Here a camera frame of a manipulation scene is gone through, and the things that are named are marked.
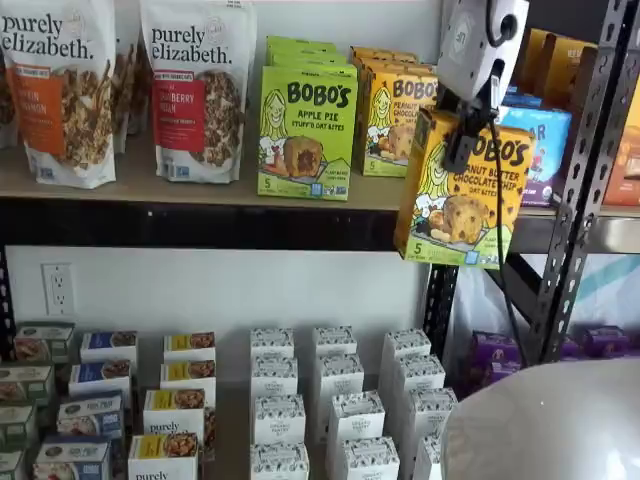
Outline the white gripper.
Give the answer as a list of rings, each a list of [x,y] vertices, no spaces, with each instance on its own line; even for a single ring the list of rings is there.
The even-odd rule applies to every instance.
[[[522,44],[529,3],[524,0],[452,1],[443,23],[436,73],[437,108],[463,118],[498,114]],[[483,123],[456,119],[443,168],[465,170]]]

